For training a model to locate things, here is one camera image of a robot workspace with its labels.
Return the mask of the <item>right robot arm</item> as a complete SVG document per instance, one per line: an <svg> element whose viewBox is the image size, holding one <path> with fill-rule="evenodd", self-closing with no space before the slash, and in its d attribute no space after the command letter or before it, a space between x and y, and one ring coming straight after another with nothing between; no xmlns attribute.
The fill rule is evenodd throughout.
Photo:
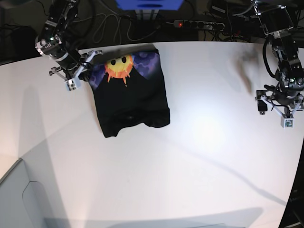
<svg viewBox="0 0 304 228"><path fill-rule="evenodd" d="M80 81L89 81L93 71L93 59L102 54L101 50L80 54L78 47L85 41L92 30L96 10L92 0L91 24L83 35L75 35L69 29L78 15L78 0L56 0L49 8L49 16L40 35L36 39L35 48L42 56L54 60L58 66L52 67L49 75L57 75L65 82L68 91L81 86Z"/></svg>

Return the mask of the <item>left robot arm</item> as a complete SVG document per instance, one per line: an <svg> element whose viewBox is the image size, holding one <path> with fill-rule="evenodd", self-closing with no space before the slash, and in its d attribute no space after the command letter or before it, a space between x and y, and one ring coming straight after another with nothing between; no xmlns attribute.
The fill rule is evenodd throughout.
<svg viewBox="0 0 304 228"><path fill-rule="evenodd" d="M266 70L277 81L276 85L265 85L263 90L256 91L258 111L264 115L271 108L280 115L283 128L292 128L295 113L304 109L304 69L291 34L294 24L287 11L297 4L288 0L253 0L251 4L266 36L262 49ZM278 59L274 73L266 57L268 44Z"/></svg>

